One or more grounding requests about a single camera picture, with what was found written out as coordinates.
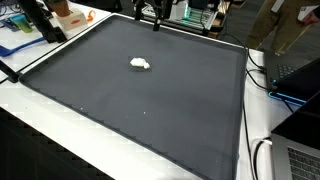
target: person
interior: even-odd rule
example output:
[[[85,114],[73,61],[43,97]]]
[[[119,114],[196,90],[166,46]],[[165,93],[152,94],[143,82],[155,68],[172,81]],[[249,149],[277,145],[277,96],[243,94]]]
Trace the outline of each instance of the person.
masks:
[[[278,12],[271,11],[277,0],[265,0],[248,35],[246,46],[259,50],[263,40],[276,30],[271,50],[276,55],[285,54],[292,44],[320,20],[320,7],[298,20],[303,6],[320,5],[320,0],[284,0]]]

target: dark gray mat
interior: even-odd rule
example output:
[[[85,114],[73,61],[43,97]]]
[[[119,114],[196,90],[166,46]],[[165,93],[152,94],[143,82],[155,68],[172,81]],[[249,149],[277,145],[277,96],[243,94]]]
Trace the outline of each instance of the dark gray mat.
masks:
[[[199,177],[231,180],[246,53],[112,16],[20,81]],[[151,69],[130,67],[133,57]]]

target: white table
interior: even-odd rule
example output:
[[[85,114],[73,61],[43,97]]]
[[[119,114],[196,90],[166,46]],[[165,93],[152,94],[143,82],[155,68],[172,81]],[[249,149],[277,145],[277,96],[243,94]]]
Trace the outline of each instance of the white table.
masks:
[[[258,64],[262,64],[261,52],[250,51],[250,53]],[[41,58],[22,73],[50,55],[52,53]],[[252,68],[254,66],[248,62],[248,69]],[[252,72],[252,75],[258,83],[265,85],[263,75],[255,72]],[[199,179],[159,155],[20,83],[12,84],[6,81],[0,84],[0,94],[2,108],[117,180]],[[256,138],[269,136],[270,131],[290,114],[282,102],[267,97],[267,93],[257,88],[249,78],[246,80],[244,99],[251,142]],[[237,179],[251,180],[243,123],[239,154]],[[268,146],[262,146],[259,152],[258,173],[260,180],[273,178],[271,151]]]
[[[72,2],[69,2],[69,6],[80,9],[86,17],[88,16],[88,13],[90,12],[90,10],[94,10],[96,13],[96,16],[92,22],[88,23],[88,26],[81,26],[65,32],[65,35],[68,40],[71,40],[80,32],[84,31],[87,28],[92,27],[94,24],[96,24],[97,22],[101,21],[102,19],[106,18],[111,14],[110,12],[107,12],[107,11],[102,11],[99,9],[75,4]],[[54,18],[50,19],[50,22],[54,27],[58,26],[58,23]],[[9,49],[15,48],[19,45],[30,42],[39,37],[42,37],[42,35],[34,26],[33,26],[32,33],[23,33],[22,31],[12,32],[8,28],[0,29],[0,45]],[[33,61],[37,60],[38,58],[42,57],[46,53],[54,50],[55,48],[61,45],[63,44],[59,44],[57,42],[48,44],[46,41],[43,41],[35,45],[32,45],[30,47],[27,47],[25,49],[22,49],[11,56],[3,57],[3,58],[0,57],[0,60],[2,60],[11,69],[17,72],[20,69],[27,66],[28,64],[32,63]],[[0,71],[0,82],[6,78],[7,78],[7,75]]]

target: orange object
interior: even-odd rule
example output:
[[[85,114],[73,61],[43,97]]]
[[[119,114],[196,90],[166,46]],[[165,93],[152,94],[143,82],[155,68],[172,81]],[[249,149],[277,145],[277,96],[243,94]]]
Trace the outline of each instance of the orange object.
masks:
[[[91,10],[88,14],[88,18],[87,18],[87,21],[88,22],[91,22],[93,21],[93,19],[96,17],[96,12],[94,12],[94,10]]]

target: laptop keyboard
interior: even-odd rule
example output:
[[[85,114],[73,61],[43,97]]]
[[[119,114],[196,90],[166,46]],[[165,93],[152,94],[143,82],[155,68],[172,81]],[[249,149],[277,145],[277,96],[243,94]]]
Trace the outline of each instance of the laptop keyboard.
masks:
[[[288,148],[293,180],[320,180],[320,159]]]
[[[297,70],[297,69],[286,66],[286,65],[278,64],[278,72],[279,72],[280,78],[283,78],[283,77],[293,73],[295,70]]]

